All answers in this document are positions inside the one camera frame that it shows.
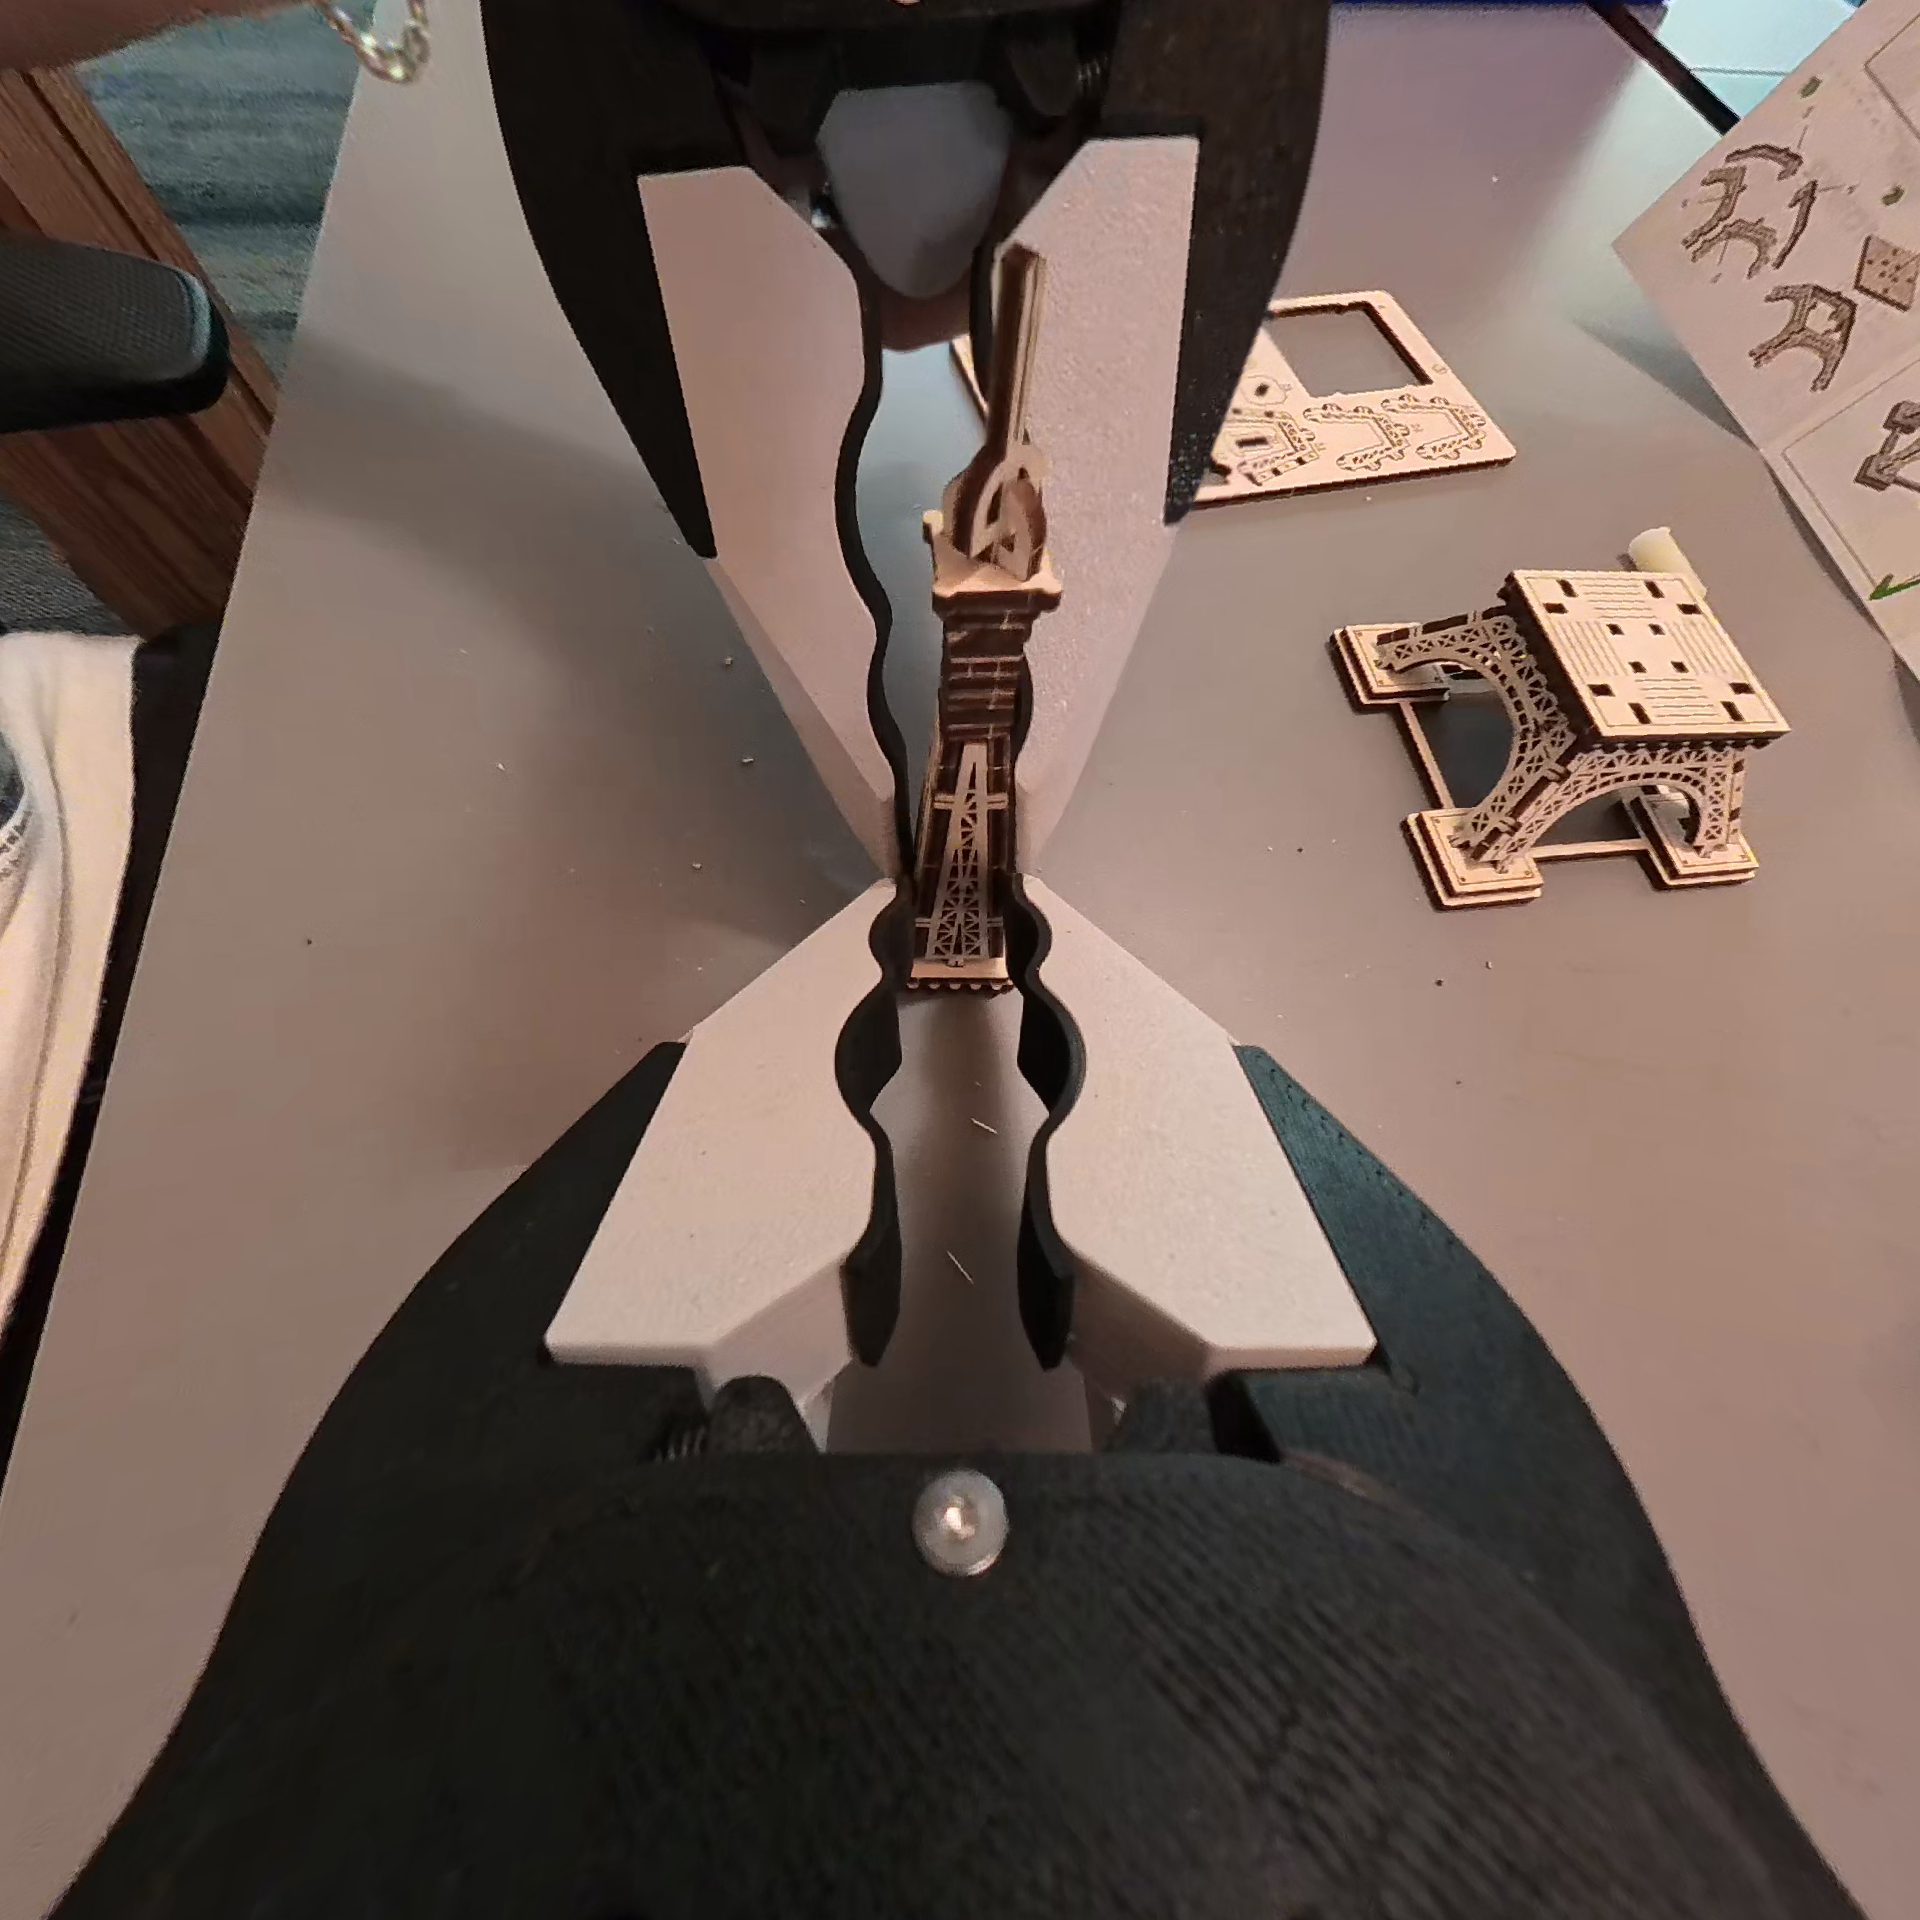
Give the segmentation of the wooden tower model spire section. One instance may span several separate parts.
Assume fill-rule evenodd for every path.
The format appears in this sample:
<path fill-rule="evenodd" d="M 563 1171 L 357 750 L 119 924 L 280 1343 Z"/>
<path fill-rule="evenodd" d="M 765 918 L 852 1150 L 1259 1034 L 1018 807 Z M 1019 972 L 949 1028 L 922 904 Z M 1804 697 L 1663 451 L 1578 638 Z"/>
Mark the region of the wooden tower model spire section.
<path fill-rule="evenodd" d="M 943 674 L 919 804 L 913 993 L 1004 993 L 1018 878 L 1018 754 L 1031 686 L 1027 646 L 1063 583 L 1050 558 L 1050 460 L 1031 400 L 1050 267 L 1009 244 L 979 377 L 987 424 L 977 457 L 924 516 Z"/>

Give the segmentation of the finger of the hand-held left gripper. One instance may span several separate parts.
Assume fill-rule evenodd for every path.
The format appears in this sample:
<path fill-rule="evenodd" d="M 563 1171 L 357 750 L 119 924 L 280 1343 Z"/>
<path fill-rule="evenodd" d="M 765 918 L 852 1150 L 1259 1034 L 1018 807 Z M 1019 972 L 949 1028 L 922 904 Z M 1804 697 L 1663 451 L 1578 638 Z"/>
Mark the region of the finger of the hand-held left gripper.
<path fill-rule="evenodd" d="M 891 614 L 858 530 L 879 404 L 850 266 L 751 167 L 645 177 L 709 572 L 858 842 L 901 868 L 896 731 L 874 715 Z"/>
<path fill-rule="evenodd" d="M 1047 260 L 1027 396 L 1047 457 L 1047 551 L 1063 600 L 1025 649 L 1018 867 L 1040 868 L 1172 551 L 1165 523 L 1196 135 L 1092 137 L 1023 217 Z"/>

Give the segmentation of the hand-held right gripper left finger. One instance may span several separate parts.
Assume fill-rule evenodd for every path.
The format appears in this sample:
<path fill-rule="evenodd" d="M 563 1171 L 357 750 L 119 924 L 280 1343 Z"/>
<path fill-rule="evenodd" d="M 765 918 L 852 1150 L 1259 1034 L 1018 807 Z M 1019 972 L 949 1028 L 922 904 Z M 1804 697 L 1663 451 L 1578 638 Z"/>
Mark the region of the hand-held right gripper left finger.
<path fill-rule="evenodd" d="M 848 1367 L 896 1331 L 904 899 L 868 888 L 703 1020 L 665 1079 L 545 1344 L 681 1367 L 712 1401 L 778 1382 L 816 1442 Z"/>

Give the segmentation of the wooden tower model base section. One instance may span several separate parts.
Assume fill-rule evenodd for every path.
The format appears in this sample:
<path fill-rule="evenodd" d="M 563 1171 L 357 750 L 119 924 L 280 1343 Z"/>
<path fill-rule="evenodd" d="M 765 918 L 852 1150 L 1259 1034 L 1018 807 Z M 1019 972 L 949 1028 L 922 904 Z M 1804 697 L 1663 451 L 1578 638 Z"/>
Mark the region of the wooden tower model base section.
<path fill-rule="evenodd" d="M 1440 911 L 1523 905 L 1544 865 L 1636 852 L 1669 891 L 1759 876 L 1747 763 L 1791 735 L 1687 572 L 1536 570 L 1488 609 L 1355 624 L 1328 649 L 1361 711 L 1393 711 L 1434 804 L 1403 835 Z M 1416 713 L 1480 683 L 1506 754 L 1473 804 L 1452 800 Z"/>

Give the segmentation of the paper instruction sheet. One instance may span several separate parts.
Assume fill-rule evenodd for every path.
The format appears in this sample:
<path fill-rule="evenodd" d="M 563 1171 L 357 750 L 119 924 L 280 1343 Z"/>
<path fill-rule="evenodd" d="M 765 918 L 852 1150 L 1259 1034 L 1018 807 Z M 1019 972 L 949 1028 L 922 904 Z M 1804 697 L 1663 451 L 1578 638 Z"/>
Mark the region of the paper instruction sheet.
<path fill-rule="evenodd" d="M 1917 671 L 1917 4 L 1867 3 L 1616 240 Z"/>

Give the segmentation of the wooden puzzle cutout sheet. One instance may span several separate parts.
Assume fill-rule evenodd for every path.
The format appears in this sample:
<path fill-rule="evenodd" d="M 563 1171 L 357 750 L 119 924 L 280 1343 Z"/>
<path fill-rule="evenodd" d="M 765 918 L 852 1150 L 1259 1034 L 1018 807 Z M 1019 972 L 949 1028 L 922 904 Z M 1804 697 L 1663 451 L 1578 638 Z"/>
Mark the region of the wooden puzzle cutout sheet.
<path fill-rule="evenodd" d="M 1402 382 L 1371 391 L 1311 391 L 1265 330 L 1273 319 L 1343 313 L 1365 319 L 1383 336 L 1403 364 Z M 1393 295 L 1277 299 L 1257 310 L 1223 419 L 1202 448 L 1192 508 L 1481 472 L 1513 457 L 1513 442 Z"/>

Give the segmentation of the brown wooden cabinet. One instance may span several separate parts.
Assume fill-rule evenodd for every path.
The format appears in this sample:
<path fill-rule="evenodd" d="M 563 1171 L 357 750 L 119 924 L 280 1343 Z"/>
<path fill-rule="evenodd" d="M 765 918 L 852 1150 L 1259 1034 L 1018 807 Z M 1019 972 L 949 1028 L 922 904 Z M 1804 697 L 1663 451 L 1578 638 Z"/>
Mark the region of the brown wooden cabinet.
<path fill-rule="evenodd" d="M 3 81 L 3 225 L 7 233 L 131 251 L 202 275 L 193 248 L 66 72 Z M 4 442 L 4 499 L 127 633 L 141 638 L 224 614 L 273 436 L 275 376 L 220 295 L 213 307 L 228 330 L 232 376 L 202 416 Z"/>

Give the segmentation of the person's white printed shirt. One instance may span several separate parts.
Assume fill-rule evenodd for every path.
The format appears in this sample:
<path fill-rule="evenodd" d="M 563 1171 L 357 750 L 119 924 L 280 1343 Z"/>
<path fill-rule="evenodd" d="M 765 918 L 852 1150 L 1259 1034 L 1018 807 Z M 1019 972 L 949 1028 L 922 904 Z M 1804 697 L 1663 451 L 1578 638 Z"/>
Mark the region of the person's white printed shirt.
<path fill-rule="evenodd" d="M 52 1206 L 135 803 L 131 638 L 3 638 L 3 1316 Z"/>

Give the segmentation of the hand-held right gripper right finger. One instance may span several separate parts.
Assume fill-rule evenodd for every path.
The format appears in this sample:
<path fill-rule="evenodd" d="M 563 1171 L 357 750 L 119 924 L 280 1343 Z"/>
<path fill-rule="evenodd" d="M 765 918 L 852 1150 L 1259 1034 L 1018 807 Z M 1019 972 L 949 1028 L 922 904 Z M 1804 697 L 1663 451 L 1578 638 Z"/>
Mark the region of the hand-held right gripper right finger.
<path fill-rule="evenodd" d="M 1018 1298 L 1040 1367 L 1123 1408 L 1370 1362 L 1377 1331 L 1233 1035 L 1039 881 L 1018 886 L 1018 987 L 1043 1104 Z"/>

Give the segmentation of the person's left forearm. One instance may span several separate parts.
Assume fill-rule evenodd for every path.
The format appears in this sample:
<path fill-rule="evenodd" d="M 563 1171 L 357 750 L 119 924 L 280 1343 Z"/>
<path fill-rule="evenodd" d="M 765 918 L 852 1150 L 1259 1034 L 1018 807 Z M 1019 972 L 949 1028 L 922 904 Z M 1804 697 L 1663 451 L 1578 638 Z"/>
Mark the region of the person's left forearm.
<path fill-rule="evenodd" d="M 3 72 L 82 65 L 213 18 L 268 17 L 298 3 L 3 3 Z"/>

